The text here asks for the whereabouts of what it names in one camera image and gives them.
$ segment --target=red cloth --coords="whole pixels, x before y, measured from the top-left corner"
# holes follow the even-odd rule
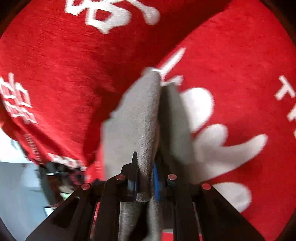
[[[215,106],[204,127],[226,125],[226,146],[268,136],[253,160],[210,183],[246,185],[252,202],[243,215],[267,241],[275,240],[296,206],[296,123],[287,118],[295,99],[289,93],[281,100],[274,96],[282,87],[282,75],[296,89],[294,45],[258,0],[229,5],[222,0],[141,2],[159,11],[157,24],[147,24],[138,8],[121,1],[114,5],[128,10],[131,20],[108,34],[85,24],[86,10],[77,16],[66,13],[64,0],[29,3],[0,39],[0,76],[8,83],[13,73],[14,83],[28,91],[32,107],[22,107],[34,117],[26,114],[25,119],[38,124],[7,117],[6,129],[30,160],[52,161],[49,153],[55,160],[57,155],[81,160],[79,165],[90,166],[91,179],[102,178],[101,158],[90,165],[95,155],[102,156],[102,149],[97,153],[101,122],[145,67],[160,66],[186,47],[166,79],[183,75],[180,92],[192,87],[211,92]],[[96,16],[103,20],[105,13],[100,10]],[[20,94],[24,100],[26,93]]]

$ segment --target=gray cloth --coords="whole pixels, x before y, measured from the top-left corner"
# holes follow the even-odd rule
[[[153,222],[148,222],[147,241],[157,241],[161,237],[162,227],[157,218],[159,210],[150,191],[151,170],[158,147],[157,113],[160,88],[159,74],[147,73],[127,90],[118,108],[103,125],[107,179],[120,173],[122,166],[131,162],[133,152],[138,152],[139,193],[137,202],[120,205],[120,241],[128,240],[137,223],[142,207],[139,202],[147,201],[147,216]]]
[[[148,235],[144,241],[161,240],[162,207],[154,197],[152,175],[159,134],[169,153],[178,161],[180,170],[193,160],[189,124],[178,91],[174,84],[161,89],[159,74],[149,72],[127,90],[116,111],[104,123],[107,179],[120,173],[122,166],[131,162],[133,152],[138,152],[139,193],[137,202],[120,205],[119,241],[129,240],[143,202],[149,202]],[[164,211],[164,216],[170,219],[171,209],[165,206]],[[172,229],[170,220],[165,220],[165,229]]]

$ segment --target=screw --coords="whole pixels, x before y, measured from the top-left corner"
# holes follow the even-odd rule
[[[169,174],[168,179],[171,180],[171,181],[174,181],[174,180],[177,179],[177,176],[175,174]]]
[[[204,183],[204,184],[202,185],[202,188],[203,188],[204,190],[210,190],[210,189],[211,189],[211,185],[208,184],[208,183]]]
[[[125,178],[126,178],[126,176],[123,175],[123,174],[119,174],[119,175],[116,176],[116,179],[117,179],[118,181],[122,181],[122,180],[124,180]]]
[[[81,185],[82,190],[88,190],[91,188],[91,185],[89,183],[84,183]]]

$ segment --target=white wall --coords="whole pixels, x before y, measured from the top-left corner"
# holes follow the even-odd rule
[[[12,140],[0,127],[0,162],[30,163],[19,143]]]
[[[33,163],[24,168],[20,163],[0,162],[0,217],[17,241],[24,241],[46,218],[43,207],[49,203],[37,192],[35,168]]]

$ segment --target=white logo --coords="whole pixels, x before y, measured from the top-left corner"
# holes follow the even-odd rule
[[[166,74],[181,60],[185,48],[179,49],[159,69],[161,85],[168,82],[180,85],[182,75],[177,75],[164,82]],[[200,130],[210,119],[214,110],[214,98],[204,88],[191,88],[180,93],[183,102],[190,131]],[[186,163],[186,170],[192,183],[200,183],[224,173],[230,172],[253,159],[264,148],[267,135],[261,134],[252,139],[234,146],[224,146],[228,136],[227,127],[222,124],[210,125],[203,129],[193,141],[195,160]],[[251,203],[251,191],[240,183],[227,182],[213,185],[238,211],[244,211]]]
[[[283,97],[288,93],[291,98],[295,98],[296,92],[288,82],[288,80],[285,78],[285,76],[281,75],[279,77],[280,82],[283,84],[283,86],[279,89],[279,91],[274,95],[277,100],[282,100]],[[296,120],[296,104],[294,108],[290,111],[290,113],[287,115],[288,121]],[[294,130],[294,137],[296,139],[296,129]]]
[[[38,161],[39,163],[41,163],[41,158],[37,149],[37,146],[35,144],[35,142],[33,141],[33,139],[31,138],[31,136],[29,134],[25,134],[25,138],[33,152],[33,154],[35,155],[35,160]]]
[[[85,24],[91,25],[99,29],[103,34],[109,33],[109,30],[114,27],[124,26],[131,20],[131,13],[121,7],[115,6],[113,3],[118,3],[124,0],[101,0],[91,1],[82,0],[82,2],[74,6],[74,0],[66,0],[65,12],[77,16],[83,10],[87,9]],[[148,7],[137,0],[126,0],[143,13],[144,20],[149,25],[155,25],[160,19],[160,13],[156,8]],[[103,10],[111,13],[106,20],[100,21],[96,19],[97,10]]]
[[[66,156],[58,156],[52,153],[48,153],[48,155],[50,156],[52,162],[63,164],[71,169],[80,168],[81,171],[86,171],[86,167],[82,164],[82,161],[80,160],[75,160]]]
[[[11,117],[22,117],[24,121],[37,124],[34,115],[25,108],[32,108],[28,91],[20,83],[14,83],[13,73],[8,74],[8,80],[9,82],[5,82],[0,77],[0,93],[3,96],[3,103],[7,112],[11,114]],[[8,101],[9,99],[12,99],[14,104],[11,104]]]

